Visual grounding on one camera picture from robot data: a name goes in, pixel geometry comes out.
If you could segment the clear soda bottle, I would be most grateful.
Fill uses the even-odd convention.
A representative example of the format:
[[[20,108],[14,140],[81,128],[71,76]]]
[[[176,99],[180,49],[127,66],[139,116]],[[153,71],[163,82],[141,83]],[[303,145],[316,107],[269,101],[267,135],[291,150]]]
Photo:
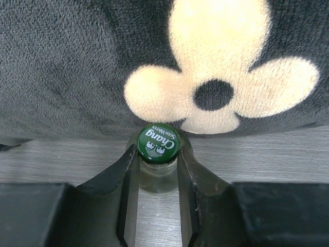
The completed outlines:
[[[178,132],[165,123],[151,123],[135,132],[126,148],[135,145],[140,162],[139,188],[150,195],[178,190],[177,158],[181,148]]]

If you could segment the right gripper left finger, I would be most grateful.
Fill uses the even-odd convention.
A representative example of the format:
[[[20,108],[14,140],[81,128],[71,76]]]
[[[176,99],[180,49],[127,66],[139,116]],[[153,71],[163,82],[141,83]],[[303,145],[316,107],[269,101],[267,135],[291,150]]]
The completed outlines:
[[[135,145],[89,181],[1,183],[1,246],[134,246]]]

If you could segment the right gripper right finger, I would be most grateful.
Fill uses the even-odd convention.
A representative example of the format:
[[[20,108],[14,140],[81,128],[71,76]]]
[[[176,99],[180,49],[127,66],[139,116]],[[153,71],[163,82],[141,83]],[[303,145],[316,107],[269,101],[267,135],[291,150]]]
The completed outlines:
[[[177,157],[183,246],[328,246],[328,185],[227,183],[194,157]]]

